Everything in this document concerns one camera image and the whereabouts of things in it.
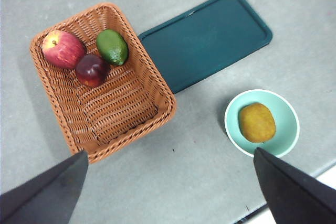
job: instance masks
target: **basket rim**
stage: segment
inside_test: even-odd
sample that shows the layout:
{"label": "basket rim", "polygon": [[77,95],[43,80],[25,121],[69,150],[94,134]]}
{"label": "basket rim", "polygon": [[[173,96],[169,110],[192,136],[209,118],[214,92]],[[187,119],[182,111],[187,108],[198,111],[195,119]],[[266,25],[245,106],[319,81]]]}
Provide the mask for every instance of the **basket rim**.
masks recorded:
{"label": "basket rim", "polygon": [[122,22],[125,24],[126,28],[128,29],[128,34],[132,36],[133,40],[136,43],[137,50],[140,50],[140,52],[144,55],[145,59],[145,66],[149,70],[149,74],[153,75],[153,80],[156,82],[159,90],[160,95],[164,96],[167,101],[167,109],[161,113],[160,116],[158,116],[156,119],[149,119],[146,122],[139,124],[136,128],[130,129],[126,133],[123,133],[119,135],[115,141],[111,141],[109,144],[100,146],[94,153],[89,153],[89,162],[94,163],[97,162],[106,156],[112,154],[112,151],[117,151],[121,149],[122,147],[126,146],[127,141],[134,138],[134,140],[146,135],[147,133],[151,132],[152,130],[156,129],[157,127],[160,127],[167,121],[169,121],[172,116],[176,112],[176,98],[173,95],[172,91],[168,87],[167,83],[161,76],[160,72],[156,68],[154,62],[140,43],[139,38],[137,37],[136,33],[134,32],[132,26],[128,22],[127,18],[123,14],[123,12],[120,10],[120,8],[110,2],[101,2],[98,4],[95,4],[77,14],[74,14],[70,16],[69,18],[56,23],[53,26],[50,26],[49,28],[39,32],[34,36],[34,38],[30,42],[30,53],[32,55],[32,59],[34,62],[34,65],[37,69],[38,75],[40,77],[40,80],[43,83],[44,89],[46,90],[46,93],[48,95],[50,105],[52,107],[52,110],[56,116],[56,119],[58,121],[59,126],[61,127],[61,131],[65,137],[65,140],[68,144],[68,147],[72,154],[75,154],[80,151],[80,149],[77,147],[74,138],[72,136],[71,130],[68,126],[68,123],[63,115],[62,109],[59,105],[59,102],[55,96],[54,90],[52,86],[50,85],[50,81],[47,75],[47,71],[42,67],[42,64],[40,62],[40,59],[38,58],[39,53],[36,50],[36,45],[39,40],[41,40],[42,37],[45,37],[46,34],[48,34],[50,31],[57,29],[57,27],[62,27],[65,24],[72,23],[76,19],[81,18],[85,16],[88,12],[91,12],[95,9],[100,9],[102,7],[107,7],[114,9],[114,11],[119,15]]}

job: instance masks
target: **apple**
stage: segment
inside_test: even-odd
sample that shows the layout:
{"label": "apple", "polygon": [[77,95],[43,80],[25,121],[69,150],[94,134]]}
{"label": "apple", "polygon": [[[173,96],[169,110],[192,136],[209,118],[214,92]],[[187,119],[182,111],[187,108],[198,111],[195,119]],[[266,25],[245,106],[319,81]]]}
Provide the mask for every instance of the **apple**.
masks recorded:
{"label": "apple", "polygon": [[73,69],[85,54],[82,43],[65,31],[51,31],[43,40],[42,52],[47,61],[59,68]]}
{"label": "apple", "polygon": [[75,73],[80,83],[95,88],[104,83],[110,65],[94,54],[84,55],[76,65]]}

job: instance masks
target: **mint green bowl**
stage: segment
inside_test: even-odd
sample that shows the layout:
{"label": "mint green bowl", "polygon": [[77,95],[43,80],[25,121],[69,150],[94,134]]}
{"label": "mint green bowl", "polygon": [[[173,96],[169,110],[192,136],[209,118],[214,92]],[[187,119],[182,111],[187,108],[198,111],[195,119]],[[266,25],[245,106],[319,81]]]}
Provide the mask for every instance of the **mint green bowl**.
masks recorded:
{"label": "mint green bowl", "polygon": [[[239,111],[252,103],[262,103],[272,113],[276,125],[275,136],[264,143],[252,143],[240,132]],[[248,156],[254,156],[254,150],[261,147],[277,157],[289,153],[295,146],[300,133],[298,116],[294,108],[282,96],[263,89],[245,91],[232,99],[224,116],[225,130],[232,143]]]}

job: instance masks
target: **wicker basket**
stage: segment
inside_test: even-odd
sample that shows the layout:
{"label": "wicker basket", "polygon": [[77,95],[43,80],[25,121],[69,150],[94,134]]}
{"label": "wicker basket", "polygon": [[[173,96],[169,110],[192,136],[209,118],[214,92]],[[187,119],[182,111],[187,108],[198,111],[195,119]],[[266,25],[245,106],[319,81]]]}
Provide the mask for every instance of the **wicker basket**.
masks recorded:
{"label": "wicker basket", "polygon": [[[88,54],[99,54],[96,36],[108,28],[125,39],[129,58],[111,67],[97,88],[81,85],[74,70],[57,68],[43,56],[43,39],[52,30],[74,34]],[[86,150],[90,163],[150,133],[175,113],[174,95],[123,13],[111,3],[95,5],[37,34],[30,52],[70,151]]]}

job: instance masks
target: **teal tray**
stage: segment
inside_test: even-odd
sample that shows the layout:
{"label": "teal tray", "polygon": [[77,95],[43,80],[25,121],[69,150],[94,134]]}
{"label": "teal tray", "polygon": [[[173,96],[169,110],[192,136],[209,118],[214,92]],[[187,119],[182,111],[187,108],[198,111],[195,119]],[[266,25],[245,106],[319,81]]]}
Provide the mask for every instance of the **teal tray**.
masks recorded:
{"label": "teal tray", "polygon": [[246,0],[208,0],[139,39],[177,93],[269,44],[272,32]]}

